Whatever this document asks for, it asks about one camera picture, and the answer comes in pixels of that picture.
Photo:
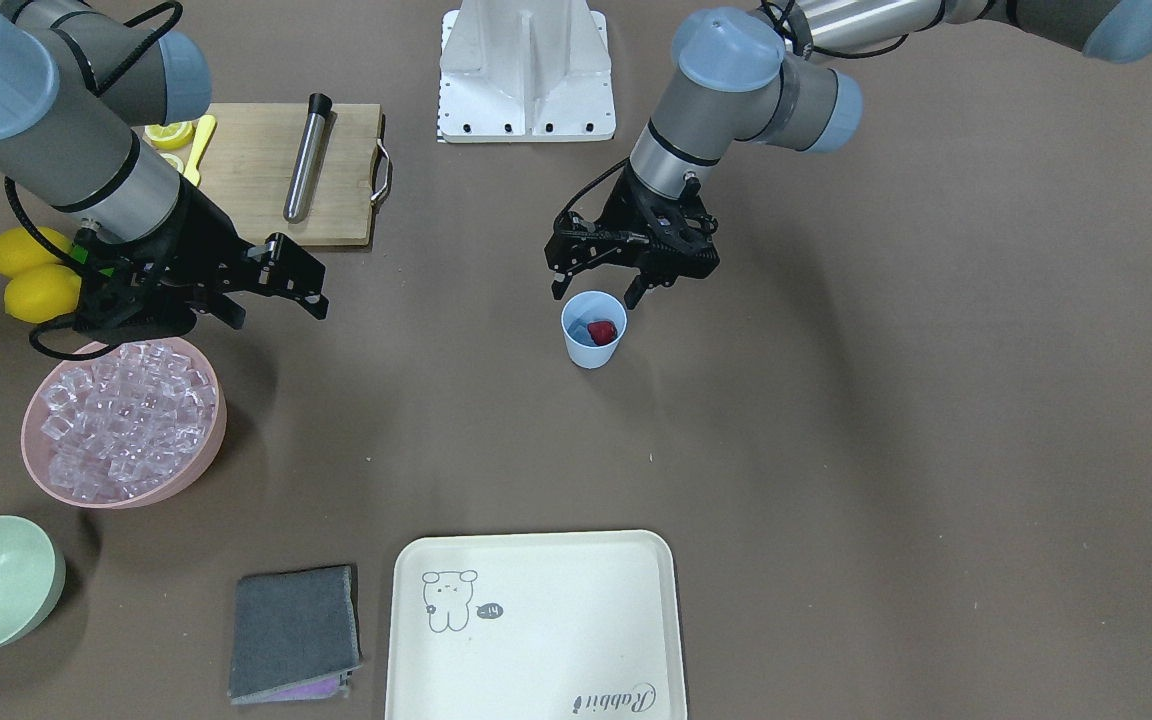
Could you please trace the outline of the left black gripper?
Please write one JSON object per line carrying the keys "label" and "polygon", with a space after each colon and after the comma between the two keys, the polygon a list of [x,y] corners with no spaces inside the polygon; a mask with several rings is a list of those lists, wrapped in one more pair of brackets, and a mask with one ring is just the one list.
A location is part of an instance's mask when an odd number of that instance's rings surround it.
{"label": "left black gripper", "polygon": [[[576,202],[612,176],[617,179],[602,214],[593,222],[579,217],[573,210]],[[653,281],[707,278],[721,259],[713,242],[717,218],[705,209],[700,190],[702,182],[689,170],[679,199],[669,199],[650,190],[626,165],[613,165],[582,187],[559,211],[547,242],[553,300],[564,300],[573,278],[602,264],[639,270],[623,291],[627,311],[653,290]]]}

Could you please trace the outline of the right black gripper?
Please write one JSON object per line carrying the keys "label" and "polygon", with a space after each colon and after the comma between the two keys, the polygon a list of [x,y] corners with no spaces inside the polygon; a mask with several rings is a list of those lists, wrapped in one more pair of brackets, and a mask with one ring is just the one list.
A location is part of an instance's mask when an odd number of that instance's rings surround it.
{"label": "right black gripper", "polygon": [[94,273],[84,279],[71,328],[90,340],[183,336],[198,314],[241,331],[247,310],[234,291],[296,302],[325,320],[326,268],[283,233],[251,243],[200,188],[179,181],[175,206],[146,237],[122,245],[96,243]]}

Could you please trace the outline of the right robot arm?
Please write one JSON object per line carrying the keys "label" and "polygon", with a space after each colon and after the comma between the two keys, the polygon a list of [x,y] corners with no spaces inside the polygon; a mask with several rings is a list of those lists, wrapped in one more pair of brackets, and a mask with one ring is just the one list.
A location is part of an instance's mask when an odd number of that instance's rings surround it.
{"label": "right robot arm", "polygon": [[76,306],[38,329],[120,344],[182,336],[197,314],[244,324],[234,291],[323,319],[324,265],[285,234],[241,237],[215,202],[138,136],[200,118],[211,77],[194,41],[82,1],[0,1],[0,172],[79,223]]}

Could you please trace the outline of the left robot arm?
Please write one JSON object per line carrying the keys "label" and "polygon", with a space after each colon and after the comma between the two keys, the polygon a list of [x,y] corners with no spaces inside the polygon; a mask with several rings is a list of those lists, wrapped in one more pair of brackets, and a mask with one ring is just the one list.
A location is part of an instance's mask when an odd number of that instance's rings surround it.
{"label": "left robot arm", "polygon": [[675,73],[616,179],[602,214],[567,205],[545,259],[563,300],[573,278],[605,264],[636,275],[623,305],[719,264],[717,218],[702,188],[749,142],[833,152],[861,124],[858,82],[836,67],[897,50],[942,24],[992,20],[1114,65],[1152,54],[1152,1],[761,1],[694,12],[670,41]]}

